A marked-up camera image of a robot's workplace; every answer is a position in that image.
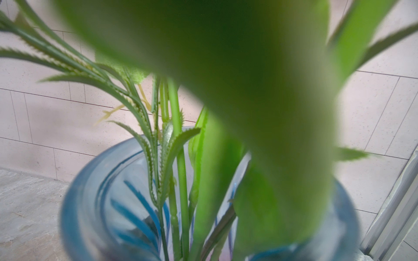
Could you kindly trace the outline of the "blue purple glass vase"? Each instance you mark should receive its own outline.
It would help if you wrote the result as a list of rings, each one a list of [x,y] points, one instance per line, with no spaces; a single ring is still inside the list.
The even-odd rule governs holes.
[[[161,132],[131,131],[90,161],[71,184],[61,210],[61,233],[73,261],[174,261],[169,201],[158,206],[154,167],[169,144]],[[353,261],[359,254],[359,221],[340,183],[319,230],[307,241],[248,256],[250,261]]]

